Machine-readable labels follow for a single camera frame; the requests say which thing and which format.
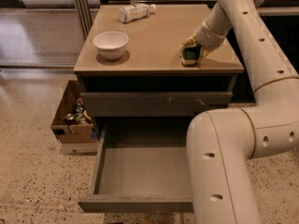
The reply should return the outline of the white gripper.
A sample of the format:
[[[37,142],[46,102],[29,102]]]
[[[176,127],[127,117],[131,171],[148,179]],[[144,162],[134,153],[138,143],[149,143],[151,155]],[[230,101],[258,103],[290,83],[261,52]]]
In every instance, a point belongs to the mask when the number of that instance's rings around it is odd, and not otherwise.
[[[199,48],[199,54],[197,61],[200,62],[207,57],[210,51],[217,49],[225,39],[226,34],[219,34],[213,31],[205,21],[203,21],[196,29],[194,35],[190,36],[186,41],[184,41],[180,47],[179,51],[182,52],[186,48],[192,48],[201,46]]]

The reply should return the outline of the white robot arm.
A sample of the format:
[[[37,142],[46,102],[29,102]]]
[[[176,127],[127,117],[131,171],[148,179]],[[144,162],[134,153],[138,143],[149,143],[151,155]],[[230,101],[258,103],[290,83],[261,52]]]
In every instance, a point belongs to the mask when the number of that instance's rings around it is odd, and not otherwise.
[[[249,159],[299,145],[299,76],[258,14],[263,0],[218,0],[180,47],[184,65],[200,63],[233,31],[256,104],[192,119],[186,138],[195,224],[263,224]]]

